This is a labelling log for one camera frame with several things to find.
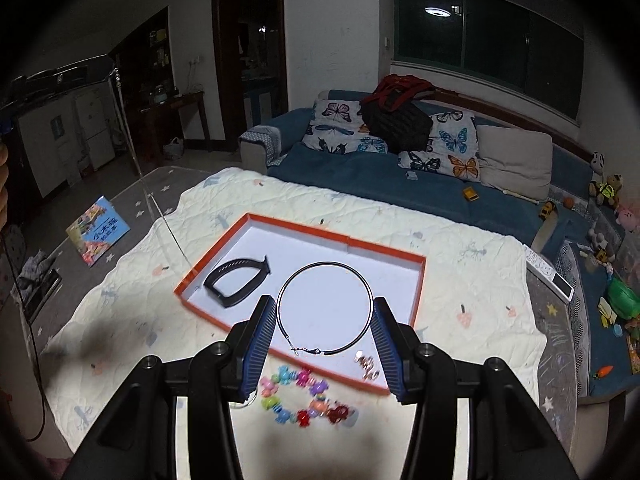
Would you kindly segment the black smart band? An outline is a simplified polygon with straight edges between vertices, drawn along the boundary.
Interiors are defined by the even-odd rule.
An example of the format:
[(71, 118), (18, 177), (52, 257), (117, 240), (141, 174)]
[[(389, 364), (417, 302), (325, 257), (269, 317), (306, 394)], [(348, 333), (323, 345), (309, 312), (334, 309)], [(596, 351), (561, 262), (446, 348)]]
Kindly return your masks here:
[(237, 258), (218, 264), (203, 281), (206, 292), (225, 309), (247, 299), (270, 274), (267, 257)]

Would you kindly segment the orange shallow tray box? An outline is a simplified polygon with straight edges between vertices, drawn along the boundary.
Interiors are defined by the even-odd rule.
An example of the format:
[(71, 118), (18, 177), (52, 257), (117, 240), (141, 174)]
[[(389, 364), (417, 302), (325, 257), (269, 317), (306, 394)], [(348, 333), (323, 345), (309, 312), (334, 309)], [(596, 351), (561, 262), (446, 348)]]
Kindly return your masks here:
[(277, 358), (357, 390), (388, 393), (368, 325), (372, 301), (398, 322), (416, 322), (425, 257), (320, 228), (243, 214), (218, 236), (175, 289), (190, 311), (230, 330), (261, 296), (279, 314)]

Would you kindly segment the white quilted blanket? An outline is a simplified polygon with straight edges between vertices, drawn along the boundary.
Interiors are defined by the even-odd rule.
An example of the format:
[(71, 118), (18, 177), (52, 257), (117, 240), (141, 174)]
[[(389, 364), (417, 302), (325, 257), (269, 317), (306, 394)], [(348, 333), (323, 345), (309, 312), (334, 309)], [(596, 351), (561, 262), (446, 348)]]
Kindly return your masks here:
[(344, 234), (426, 260), (416, 330), (463, 361), (500, 356), (536, 394), (546, 340), (526, 285), (523, 245), (474, 226), (345, 193), (227, 168), (184, 192), (103, 282), (81, 300), (41, 355), (58, 429), (77, 448), (142, 356), (182, 359), (219, 330), (175, 296), (186, 265), (243, 214)]

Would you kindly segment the white remote control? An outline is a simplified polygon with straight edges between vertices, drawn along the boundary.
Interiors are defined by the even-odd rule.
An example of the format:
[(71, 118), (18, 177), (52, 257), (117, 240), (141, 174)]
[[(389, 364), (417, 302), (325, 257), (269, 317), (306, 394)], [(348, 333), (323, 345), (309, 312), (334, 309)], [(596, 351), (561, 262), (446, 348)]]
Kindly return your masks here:
[(574, 287), (545, 258), (528, 246), (524, 249), (527, 270), (533, 272), (564, 304), (569, 304), (574, 297)]

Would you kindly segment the yellow toy car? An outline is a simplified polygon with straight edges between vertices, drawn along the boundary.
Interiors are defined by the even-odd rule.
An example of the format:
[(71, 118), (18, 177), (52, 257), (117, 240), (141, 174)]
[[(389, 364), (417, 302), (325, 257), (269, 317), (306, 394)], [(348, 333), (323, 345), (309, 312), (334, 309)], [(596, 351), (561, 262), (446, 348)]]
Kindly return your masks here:
[(463, 196), (468, 202), (475, 202), (480, 198), (480, 196), (477, 195), (477, 192), (475, 192), (472, 186), (469, 186), (468, 188), (465, 188), (463, 190)]

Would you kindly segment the children's picture book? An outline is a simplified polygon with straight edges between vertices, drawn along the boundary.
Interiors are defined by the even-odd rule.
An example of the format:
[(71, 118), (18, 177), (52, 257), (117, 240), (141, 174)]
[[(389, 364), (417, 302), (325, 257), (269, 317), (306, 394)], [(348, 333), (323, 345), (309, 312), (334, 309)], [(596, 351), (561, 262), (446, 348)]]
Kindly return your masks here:
[(101, 196), (66, 230), (87, 266), (93, 266), (130, 230), (112, 203)]

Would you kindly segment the beige pillow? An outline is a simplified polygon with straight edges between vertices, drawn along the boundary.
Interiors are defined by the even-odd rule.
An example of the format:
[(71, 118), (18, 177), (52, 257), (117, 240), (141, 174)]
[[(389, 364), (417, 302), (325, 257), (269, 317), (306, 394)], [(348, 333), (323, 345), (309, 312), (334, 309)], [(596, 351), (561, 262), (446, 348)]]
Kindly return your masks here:
[(477, 127), (480, 183), (543, 200), (552, 176), (553, 143), (547, 133), (480, 125)]

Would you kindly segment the left butterfly pillow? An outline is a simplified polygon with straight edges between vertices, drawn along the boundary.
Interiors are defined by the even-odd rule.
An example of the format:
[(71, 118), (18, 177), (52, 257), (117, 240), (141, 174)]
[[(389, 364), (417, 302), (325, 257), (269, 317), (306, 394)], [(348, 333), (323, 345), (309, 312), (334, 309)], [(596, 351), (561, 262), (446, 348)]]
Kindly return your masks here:
[(372, 136), (364, 123), (358, 101), (317, 100), (302, 142), (306, 148), (333, 155), (387, 153), (386, 142)]

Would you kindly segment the green toy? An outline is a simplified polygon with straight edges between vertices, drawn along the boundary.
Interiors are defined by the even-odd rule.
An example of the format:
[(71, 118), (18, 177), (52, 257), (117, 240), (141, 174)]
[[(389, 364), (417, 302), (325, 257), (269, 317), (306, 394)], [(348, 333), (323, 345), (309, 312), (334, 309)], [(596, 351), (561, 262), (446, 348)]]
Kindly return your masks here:
[(624, 320), (631, 320), (639, 315), (639, 296), (617, 276), (608, 284), (606, 296), (612, 309)]

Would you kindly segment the black and red clothing pile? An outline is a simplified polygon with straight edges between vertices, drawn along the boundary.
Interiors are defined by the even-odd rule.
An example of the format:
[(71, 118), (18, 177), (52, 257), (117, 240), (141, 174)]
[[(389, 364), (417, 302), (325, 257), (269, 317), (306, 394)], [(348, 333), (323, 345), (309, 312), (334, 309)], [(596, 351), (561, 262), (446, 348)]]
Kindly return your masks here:
[(425, 152), (433, 119), (414, 102), (435, 90), (434, 84), (416, 76), (385, 76), (371, 94), (360, 100), (361, 117), (370, 135), (382, 139), (393, 154)]

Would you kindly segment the dark wooden side table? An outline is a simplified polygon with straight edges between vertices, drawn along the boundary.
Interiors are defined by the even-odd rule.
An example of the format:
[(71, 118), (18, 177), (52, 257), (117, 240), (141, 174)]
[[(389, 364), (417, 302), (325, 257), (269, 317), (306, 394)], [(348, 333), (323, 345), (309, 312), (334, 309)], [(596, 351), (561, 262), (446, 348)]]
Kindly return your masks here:
[[(202, 135), (197, 139), (192, 139), (184, 133), (182, 124), (182, 112), (193, 110), (196, 118), (200, 122)], [(153, 141), (154, 148), (165, 154), (169, 145), (177, 143), (178, 146), (188, 150), (200, 150), (209, 152), (213, 147), (213, 140), (210, 136), (208, 119), (204, 103), (204, 92), (181, 93), (172, 96), (164, 102), (156, 103), (151, 107), (142, 110), (146, 130)]]

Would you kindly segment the bear plush yellow vest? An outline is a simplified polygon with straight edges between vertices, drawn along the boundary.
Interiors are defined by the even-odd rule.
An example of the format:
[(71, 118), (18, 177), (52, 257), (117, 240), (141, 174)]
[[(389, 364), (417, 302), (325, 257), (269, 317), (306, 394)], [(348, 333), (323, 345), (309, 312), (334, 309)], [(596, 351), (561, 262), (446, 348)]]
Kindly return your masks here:
[(589, 195), (598, 206), (615, 209), (620, 203), (620, 190), (623, 187), (621, 174), (610, 174), (602, 182), (592, 180), (589, 183)]

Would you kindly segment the pink plush toy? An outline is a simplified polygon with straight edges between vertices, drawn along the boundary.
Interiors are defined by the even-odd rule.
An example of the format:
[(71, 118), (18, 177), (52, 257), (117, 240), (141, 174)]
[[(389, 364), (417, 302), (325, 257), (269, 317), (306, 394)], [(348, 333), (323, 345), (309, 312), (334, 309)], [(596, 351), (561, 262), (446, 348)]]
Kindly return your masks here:
[(639, 217), (631, 209), (623, 205), (616, 208), (615, 221), (629, 233), (634, 232), (639, 227)]

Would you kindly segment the panda plush toy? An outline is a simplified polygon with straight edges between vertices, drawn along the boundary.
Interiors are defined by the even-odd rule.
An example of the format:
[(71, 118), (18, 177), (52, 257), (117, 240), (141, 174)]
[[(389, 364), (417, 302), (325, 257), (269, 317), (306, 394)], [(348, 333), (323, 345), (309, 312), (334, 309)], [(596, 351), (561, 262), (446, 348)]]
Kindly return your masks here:
[(603, 174), (604, 166), (605, 160), (603, 154), (601, 152), (595, 151), (592, 154), (592, 159), (590, 162), (592, 171), (600, 176), (601, 174)]

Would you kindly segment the white refrigerator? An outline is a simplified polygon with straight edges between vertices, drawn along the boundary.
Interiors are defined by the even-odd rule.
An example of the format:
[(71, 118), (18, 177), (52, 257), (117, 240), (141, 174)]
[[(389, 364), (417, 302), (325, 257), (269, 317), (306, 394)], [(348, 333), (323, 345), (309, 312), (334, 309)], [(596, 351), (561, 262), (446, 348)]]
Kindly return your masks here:
[(105, 114), (102, 88), (94, 86), (76, 94), (75, 108), (91, 166), (98, 170), (115, 158), (111, 125)]

